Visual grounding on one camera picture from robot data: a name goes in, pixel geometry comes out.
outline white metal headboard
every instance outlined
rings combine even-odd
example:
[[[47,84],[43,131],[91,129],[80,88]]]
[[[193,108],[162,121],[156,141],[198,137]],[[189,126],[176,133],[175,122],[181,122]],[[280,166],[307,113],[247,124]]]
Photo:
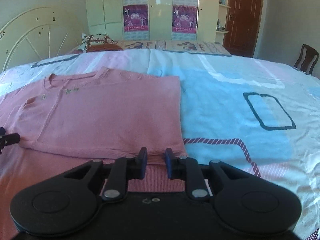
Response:
[[[76,16],[61,8],[21,13],[0,30],[0,72],[63,55],[81,43],[82,33]]]

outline door handle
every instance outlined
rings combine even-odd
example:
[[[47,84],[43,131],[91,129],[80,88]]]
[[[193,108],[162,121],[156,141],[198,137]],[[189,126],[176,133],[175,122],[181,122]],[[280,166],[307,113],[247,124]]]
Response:
[[[229,21],[232,20],[232,18],[236,18],[237,16],[236,15],[233,15],[232,13],[229,13]]]

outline pillow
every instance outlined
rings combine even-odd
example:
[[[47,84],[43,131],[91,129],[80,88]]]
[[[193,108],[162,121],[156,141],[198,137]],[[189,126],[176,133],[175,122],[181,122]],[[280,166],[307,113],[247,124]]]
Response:
[[[81,49],[79,49],[81,45],[73,48],[71,51],[67,52],[66,55],[70,55],[70,54],[81,54],[83,53],[83,51]]]
[[[87,48],[87,52],[114,51],[114,50],[123,50],[123,49],[118,45],[109,44],[109,43],[89,46]]]
[[[113,40],[105,34],[86,35],[82,34],[82,44],[78,47],[84,53],[87,52],[89,47],[101,44],[113,44]]]

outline wooden door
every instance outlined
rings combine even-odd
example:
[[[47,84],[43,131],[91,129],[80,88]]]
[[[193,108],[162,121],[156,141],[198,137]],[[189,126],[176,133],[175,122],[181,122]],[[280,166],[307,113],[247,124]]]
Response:
[[[262,0],[229,0],[223,46],[233,55],[252,57],[257,41]]]

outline chair backrest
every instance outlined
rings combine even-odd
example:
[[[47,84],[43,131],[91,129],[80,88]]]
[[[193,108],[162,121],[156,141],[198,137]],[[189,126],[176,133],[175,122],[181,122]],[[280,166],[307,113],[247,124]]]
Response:
[[[301,47],[301,52],[300,52],[300,57],[297,60],[297,62],[294,64],[295,68],[298,68],[299,63],[302,60],[303,57],[303,49],[306,49],[306,57],[304,59],[304,61],[301,64],[301,71],[306,72],[308,69],[308,66],[310,65],[311,61],[314,59],[314,57],[316,56],[316,60],[312,63],[310,70],[309,70],[309,74],[312,74],[313,68],[315,67],[318,59],[319,59],[319,53],[312,47],[310,47],[309,45],[303,44]]]

